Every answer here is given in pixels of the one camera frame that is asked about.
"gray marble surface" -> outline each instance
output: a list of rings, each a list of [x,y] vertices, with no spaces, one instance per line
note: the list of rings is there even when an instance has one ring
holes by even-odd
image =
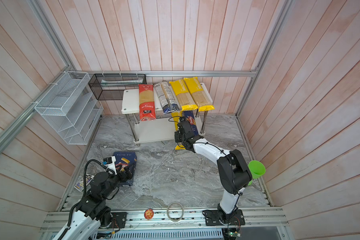
[[[208,116],[205,132],[208,141],[224,149],[240,150],[249,162],[234,116]],[[137,155],[133,186],[120,187],[115,198],[107,200],[107,206],[112,209],[166,208],[177,201],[186,208],[216,207],[223,194],[216,165],[191,151],[175,151],[176,145],[172,140],[145,143],[138,147],[133,143],[125,116],[103,118],[87,160],[102,160],[115,151],[134,151]],[[100,170],[97,165],[90,164],[87,173],[95,174]],[[69,199],[77,201],[80,196],[81,193],[73,189]],[[267,203],[258,180],[254,180],[245,189],[238,205],[260,206]]]

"red pasta package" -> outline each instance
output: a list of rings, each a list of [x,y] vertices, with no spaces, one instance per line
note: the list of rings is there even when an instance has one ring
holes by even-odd
[[[140,120],[148,121],[156,119],[154,86],[150,84],[139,85]]]

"wooden wall panel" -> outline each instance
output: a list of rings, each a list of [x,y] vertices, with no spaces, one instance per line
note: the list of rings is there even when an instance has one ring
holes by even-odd
[[[80,7],[80,13],[89,10]],[[72,5],[64,10],[72,11]],[[77,24],[76,18],[70,20]],[[93,19],[85,20],[87,30],[97,29]],[[83,36],[83,30],[78,27],[75,33]],[[108,68],[108,57],[103,60]],[[29,3],[0,0],[0,134],[65,67]],[[56,209],[81,155],[82,149],[68,146],[36,115],[0,155],[0,233],[10,228],[19,239],[34,239],[47,212]]]
[[[72,62],[83,71],[254,69],[284,3],[285,0],[41,0]],[[199,80],[211,93],[214,113],[235,113],[250,82],[250,78],[237,77]],[[104,113],[119,114],[115,104],[103,102]]]
[[[360,239],[360,0],[303,4],[240,121],[296,239]]]

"metal shelf leg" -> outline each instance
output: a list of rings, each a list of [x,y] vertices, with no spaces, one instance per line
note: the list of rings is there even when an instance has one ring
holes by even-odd
[[[204,119],[203,119],[203,125],[202,125],[202,130],[200,131],[201,134],[205,133],[205,121],[206,121],[206,115],[208,114],[208,111],[204,112]]]
[[[135,119],[135,123],[136,123],[136,124],[139,124],[139,120],[137,119],[136,115],[135,115],[134,113],[132,113],[132,114],[133,114],[133,117],[134,117],[134,119]]]
[[[137,142],[137,141],[139,141],[139,138],[136,135],[135,127],[133,126],[133,124],[131,123],[131,121],[129,119],[129,114],[126,114],[126,117],[127,117],[127,121],[129,123],[129,126],[131,127],[133,138],[134,138],[135,142]]]

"blue pasta package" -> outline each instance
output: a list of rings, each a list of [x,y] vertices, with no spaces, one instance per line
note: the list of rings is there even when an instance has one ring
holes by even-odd
[[[183,111],[185,119],[191,124],[191,128],[195,136],[199,135],[197,131],[195,116],[193,115],[193,111]]]
[[[122,165],[122,168],[129,166],[129,170],[132,173],[132,179],[127,180],[126,182],[119,183],[119,186],[132,186],[133,178],[136,168],[136,153],[135,152],[114,152],[113,156],[115,156],[115,166]]]

